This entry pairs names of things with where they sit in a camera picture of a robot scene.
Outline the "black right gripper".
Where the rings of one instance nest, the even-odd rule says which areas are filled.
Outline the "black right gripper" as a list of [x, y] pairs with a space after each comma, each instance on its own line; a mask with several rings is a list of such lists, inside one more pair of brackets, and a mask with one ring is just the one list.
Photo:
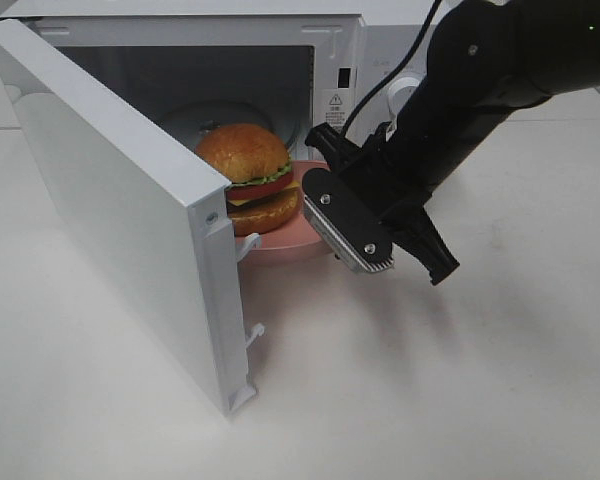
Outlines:
[[424, 208], [432, 196], [428, 136], [383, 122], [357, 145], [322, 123], [310, 129], [305, 144], [321, 153], [393, 242], [424, 266], [432, 285], [459, 267]]

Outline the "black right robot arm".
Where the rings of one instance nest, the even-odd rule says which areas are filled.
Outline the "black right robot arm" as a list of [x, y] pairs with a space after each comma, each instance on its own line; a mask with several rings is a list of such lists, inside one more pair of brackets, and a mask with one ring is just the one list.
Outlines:
[[598, 86], [600, 1], [464, 1], [394, 120], [362, 145], [310, 130], [326, 167], [303, 177], [305, 218], [352, 271], [384, 271], [400, 248], [439, 283], [458, 263], [426, 212], [433, 192], [512, 113]]

